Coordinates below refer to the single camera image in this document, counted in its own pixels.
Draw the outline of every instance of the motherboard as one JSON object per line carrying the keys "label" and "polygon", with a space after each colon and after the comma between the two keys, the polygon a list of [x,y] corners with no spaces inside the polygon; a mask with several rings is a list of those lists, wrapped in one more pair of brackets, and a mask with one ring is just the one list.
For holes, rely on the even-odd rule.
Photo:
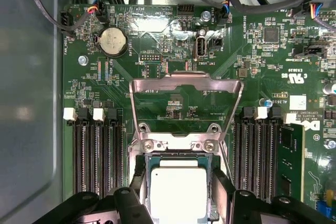
{"label": "motherboard", "polygon": [[[76,21],[88,7],[67,6],[63,19]],[[319,17],[336,24],[336,10]],[[64,122],[64,199],[128,185],[133,79],[202,71],[244,83],[225,136],[235,186],[315,208],[336,190],[335,70],[336,33],[290,9],[243,15],[209,6],[106,5],[64,37],[63,105],[81,119]],[[176,135],[222,126],[233,106],[232,95],[193,86],[148,89],[134,100],[140,123]]]}

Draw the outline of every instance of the silver metal frame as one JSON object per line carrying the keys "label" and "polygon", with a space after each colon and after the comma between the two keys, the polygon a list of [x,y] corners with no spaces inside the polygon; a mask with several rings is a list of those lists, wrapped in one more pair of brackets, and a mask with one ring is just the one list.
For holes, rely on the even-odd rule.
{"label": "silver metal frame", "polygon": [[[193,85],[198,91],[226,91],[237,95],[234,106],[225,117],[223,127],[211,124],[205,133],[190,133],[174,136],[172,133],[151,132],[146,123],[138,124],[134,94],[146,90],[172,91],[181,85]],[[130,82],[130,98],[135,126],[133,141],[129,146],[129,177],[133,177],[135,157],[143,153],[166,152],[168,150],[190,150],[213,153],[221,157],[221,169],[231,178],[226,157],[224,137],[242,96],[244,84],[239,80],[213,80],[204,72],[177,71],[162,79],[134,79]]]}

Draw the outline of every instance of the green circuit board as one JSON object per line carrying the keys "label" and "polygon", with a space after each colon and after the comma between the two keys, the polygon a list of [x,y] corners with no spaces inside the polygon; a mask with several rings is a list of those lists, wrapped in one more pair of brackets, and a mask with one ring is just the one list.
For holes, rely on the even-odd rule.
{"label": "green circuit board", "polygon": [[[87,5],[67,6],[77,20]],[[292,196],[311,207],[333,189],[336,166],[334,150],[324,141],[336,137],[335,120],[326,120],[328,105],[323,87],[335,77],[336,33],[318,27],[309,16],[291,17],[290,10],[264,15],[242,15],[230,9],[220,23],[216,10],[195,6],[180,15],[177,6],[107,6],[110,26],[124,31],[128,49],[119,58],[107,57],[97,47],[95,35],[103,25],[94,15],[76,30],[75,37],[64,38],[63,100],[65,108],[93,107],[118,109],[122,122],[122,184],[127,185],[127,145],[133,138],[129,83],[134,78],[162,78],[176,70],[203,71],[212,79],[240,79],[244,90],[236,114],[243,107],[258,107],[261,98],[269,99],[283,113],[296,113],[299,137],[295,149],[279,150],[279,172],[291,180]],[[208,22],[200,19],[209,11]],[[336,10],[322,9],[320,17],[336,23]],[[206,30],[206,54],[195,60],[197,31]],[[312,55],[301,55],[310,45],[322,48]],[[81,66],[79,56],[89,63]],[[178,87],[170,93],[148,90],[135,96],[139,122],[152,131],[187,134],[205,132],[211,123],[223,125],[232,97],[214,92],[199,92],[193,87]],[[227,136],[230,165],[233,162],[232,127]],[[73,193],[73,132],[64,123],[64,198]]]}

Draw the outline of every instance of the sticker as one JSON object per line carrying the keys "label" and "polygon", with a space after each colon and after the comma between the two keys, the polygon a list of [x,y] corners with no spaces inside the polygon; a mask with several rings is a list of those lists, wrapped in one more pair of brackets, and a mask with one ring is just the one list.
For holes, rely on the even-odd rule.
{"label": "sticker", "polygon": [[305,95],[290,95],[289,96],[290,110],[306,110],[307,97]]}

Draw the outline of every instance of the ram slot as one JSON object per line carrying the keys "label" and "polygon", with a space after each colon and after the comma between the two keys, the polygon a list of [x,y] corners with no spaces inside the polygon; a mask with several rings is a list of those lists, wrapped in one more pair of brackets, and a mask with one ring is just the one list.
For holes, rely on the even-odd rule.
{"label": "ram slot", "polygon": [[261,128],[258,123],[255,124],[255,134],[253,142],[253,192],[257,197],[260,197],[260,139],[261,139]]}
{"label": "ram slot", "polygon": [[239,178],[241,176],[240,174],[240,123],[235,123],[235,130],[234,130],[234,140],[233,140],[233,177],[234,177],[234,183],[235,187],[239,188]]}
{"label": "ram slot", "polygon": [[247,180],[246,180],[246,190],[253,190],[253,164],[254,164],[254,124],[248,124],[248,140],[247,140]]}
{"label": "ram slot", "polygon": [[270,158],[270,199],[276,195],[276,174],[278,168],[278,143],[279,143],[279,129],[278,122],[271,122],[271,158]]}
{"label": "ram slot", "polygon": [[90,190],[91,185],[91,126],[88,122],[82,123],[82,170],[83,170],[83,185],[82,191]]}
{"label": "ram slot", "polygon": [[72,125],[72,161],[73,161],[73,194],[79,193],[81,191],[82,184],[82,154],[81,154],[81,126],[74,123]]}
{"label": "ram slot", "polygon": [[91,167],[91,184],[90,191],[100,194],[99,187],[99,174],[98,174],[98,162],[99,162],[99,153],[100,153],[100,145],[102,136],[102,127],[100,125],[92,125],[91,126],[91,145],[90,145],[90,167]]}
{"label": "ram slot", "polygon": [[247,141],[248,141],[248,122],[244,122],[241,125],[241,142],[240,142],[240,187],[239,189],[246,190],[247,180]]}
{"label": "ram slot", "polygon": [[272,146],[271,146],[271,139],[272,139],[272,126],[269,124],[265,125],[265,142],[264,142],[264,149],[265,149],[265,157],[264,157],[264,195],[263,199],[270,202],[270,189],[271,189],[271,157],[272,157]]}
{"label": "ram slot", "polygon": [[120,123],[116,123],[113,126],[113,153],[112,153],[112,186],[113,187],[121,187],[123,184],[123,143],[121,137],[121,125]]}
{"label": "ram slot", "polygon": [[111,135],[113,127],[105,124],[100,139],[100,197],[104,198],[111,190]]}

